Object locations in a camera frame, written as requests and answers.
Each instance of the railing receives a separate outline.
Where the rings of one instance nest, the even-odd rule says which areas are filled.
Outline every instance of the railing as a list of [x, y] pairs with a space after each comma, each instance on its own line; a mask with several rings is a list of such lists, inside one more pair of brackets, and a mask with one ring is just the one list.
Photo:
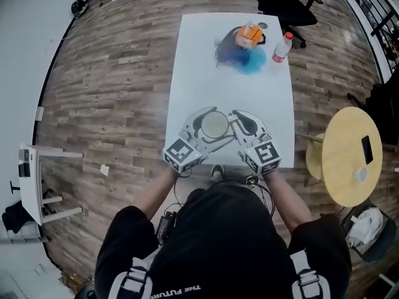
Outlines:
[[399, 64], [399, 15], [388, 0], [356, 0], [381, 44], [391, 73]]

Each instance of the white table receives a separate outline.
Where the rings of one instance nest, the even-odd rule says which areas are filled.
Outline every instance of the white table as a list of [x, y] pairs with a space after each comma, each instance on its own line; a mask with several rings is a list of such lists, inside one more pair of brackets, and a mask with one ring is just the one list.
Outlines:
[[20, 145], [21, 150], [29, 150], [29, 168], [31, 172], [30, 177], [20, 177], [19, 186], [21, 189], [22, 206], [26, 209], [29, 215], [39, 224], [54, 221], [56, 219], [64, 218], [82, 212], [81, 207], [69, 209], [67, 211], [56, 212], [55, 214], [43, 216], [42, 207], [44, 204], [50, 202], [62, 201], [62, 196], [52, 198], [42, 198], [42, 174], [40, 156], [59, 156], [68, 158], [81, 158], [82, 153], [64, 152], [62, 148], [52, 148], [37, 145]]
[[[265, 22], [267, 42], [259, 45], [266, 53], [260, 72], [243, 74], [219, 64], [215, 42], [221, 41], [234, 27], [248, 21]], [[182, 17], [171, 82], [166, 146], [172, 144], [187, 117], [205, 107], [218, 107], [227, 115], [244, 110], [261, 118], [282, 156], [280, 167], [294, 167], [294, 106], [288, 60], [276, 63], [271, 56], [282, 38], [277, 17], [262, 14], [206, 13]], [[233, 141], [210, 154], [206, 164], [243, 166]]]

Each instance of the cable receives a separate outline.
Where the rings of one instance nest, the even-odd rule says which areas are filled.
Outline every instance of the cable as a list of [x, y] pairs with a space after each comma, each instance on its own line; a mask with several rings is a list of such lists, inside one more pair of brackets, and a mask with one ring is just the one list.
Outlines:
[[[188, 178], [188, 177], [191, 176], [191, 174], [193, 174], [193, 172], [192, 172], [192, 170], [190, 169], [190, 173], [189, 173], [187, 176], [182, 176], [182, 175], [180, 175], [179, 178]], [[217, 183], [214, 183], [213, 185], [211, 185], [211, 186], [208, 188], [208, 190], [210, 190], [210, 189], [212, 189], [213, 187], [215, 187], [216, 185], [219, 185], [219, 184], [222, 184], [222, 183], [238, 183], [238, 184], [240, 184], [240, 185], [246, 185], [246, 183], [242, 183], [242, 182], [237, 181], [237, 180], [235, 180], [235, 179], [224, 179], [224, 180], [222, 180], [222, 181], [220, 181], [220, 182], [217, 182]], [[177, 184], [177, 181], [176, 181], [176, 182], [174, 183], [174, 185], [173, 185], [173, 194], [175, 195], [175, 198], [176, 198], [176, 201], [177, 201], [177, 202], [174, 202], [173, 204], [170, 204], [170, 205], [165, 209], [165, 211], [163, 212], [163, 215], [165, 215], [165, 214], [166, 214], [166, 211], [167, 211], [171, 206], [173, 206], [173, 205], [179, 205], [180, 208], [182, 208], [182, 207], [185, 205], [185, 203], [181, 203], [181, 202], [179, 201], [179, 199], [177, 198], [177, 194], [176, 194], [176, 184]], [[266, 187], [264, 187], [263, 185], [260, 185], [260, 184], [252, 183], [251, 185], [257, 186], [257, 187], [261, 190], [261, 196], [262, 196], [261, 201], [263, 202], [264, 206], [266, 207], [267, 211], [269, 212], [270, 217], [273, 217], [274, 212], [275, 212], [275, 210], [276, 210], [276, 205], [275, 205], [275, 203], [274, 203], [274, 200], [273, 200], [273, 198], [272, 198], [272, 195], [271, 195], [271, 193], [270, 193], [270, 190], [268, 190], [268, 188], [266, 188]], [[264, 192], [267, 192], [268, 195], [269, 195], [269, 197], [270, 197], [271, 204], [272, 204], [271, 209], [269, 209], [268, 206], [267, 206], [266, 198], [264, 197]]]
[[93, 18], [93, 17], [94, 17], [97, 13], [99, 13], [102, 9], [103, 9], [102, 7], [101, 7], [100, 9], [98, 9], [94, 14], [92, 14], [90, 17], [88, 17], [88, 18], [86, 19], [86, 21], [83, 22], [83, 24], [82, 24], [80, 27], [78, 27], [75, 31], [73, 31], [73, 33], [71, 33], [69, 36], [63, 38], [61, 41], [68, 40], [68, 39], [70, 39], [71, 37], [73, 37], [73, 36], [76, 34], [76, 32], [78, 32], [78, 31], [80, 30], [80, 28], [83, 27], [83, 26], [86, 24], [87, 21], [89, 21], [91, 18]]
[[86, 24], [87, 21], [89, 21], [91, 18], [93, 18], [97, 13], [99, 13], [105, 6], [108, 6], [111, 2], [113, 2], [113, 0], [101, 5], [100, 8], [95, 13], [93, 13], [90, 17], [88, 17], [85, 20], [85, 22], [82, 23], [82, 25], [80, 27], [78, 27], [75, 31], [73, 31], [69, 36], [63, 38], [61, 41], [68, 40], [71, 37], [73, 37], [76, 34], [76, 32], [78, 32], [80, 30], [80, 28], [83, 27]]

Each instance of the shoe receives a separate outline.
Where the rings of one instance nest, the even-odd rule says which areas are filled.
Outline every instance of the shoe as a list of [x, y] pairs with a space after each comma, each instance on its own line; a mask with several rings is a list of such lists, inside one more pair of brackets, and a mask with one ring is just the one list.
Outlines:
[[211, 170], [211, 181], [215, 179], [218, 179], [217, 181], [222, 181], [224, 179], [224, 168], [218, 164], [213, 165]]

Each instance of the round wooden table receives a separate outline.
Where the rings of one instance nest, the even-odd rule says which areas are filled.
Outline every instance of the round wooden table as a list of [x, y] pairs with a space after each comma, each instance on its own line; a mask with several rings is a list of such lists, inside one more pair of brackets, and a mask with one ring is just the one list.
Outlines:
[[324, 180], [337, 204], [353, 207], [371, 195], [381, 173], [382, 144], [367, 113], [344, 108], [333, 116], [324, 134], [299, 136], [310, 140], [306, 150], [310, 174]]

